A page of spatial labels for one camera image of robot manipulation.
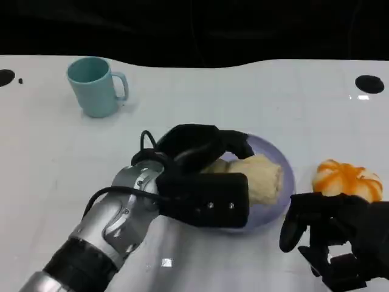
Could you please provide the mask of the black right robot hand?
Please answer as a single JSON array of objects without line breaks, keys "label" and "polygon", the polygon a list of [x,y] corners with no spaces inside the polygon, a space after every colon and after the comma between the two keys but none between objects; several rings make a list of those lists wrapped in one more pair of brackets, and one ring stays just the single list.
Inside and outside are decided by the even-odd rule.
[{"label": "black right robot hand", "polygon": [[388,202],[369,203],[344,193],[292,195],[279,247],[283,252],[297,248],[331,291],[387,279]]}]

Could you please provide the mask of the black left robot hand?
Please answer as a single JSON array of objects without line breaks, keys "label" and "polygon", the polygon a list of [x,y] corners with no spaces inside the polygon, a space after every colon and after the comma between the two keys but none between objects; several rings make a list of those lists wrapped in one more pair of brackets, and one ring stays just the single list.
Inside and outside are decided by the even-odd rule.
[{"label": "black left robot hand", "polygon": [[153,147],[145,148],[144,136],[140,138],[141,149],[131,165],[142,161],[156,161],[166,172],[174,174],[198,173],[213,164],[224,153],[233,153],[239,159],[254,155],[248,143],[249,135],[235,130],[220,130],[214,125],[181,124],[172,128],[158,141],[150,138]]}]

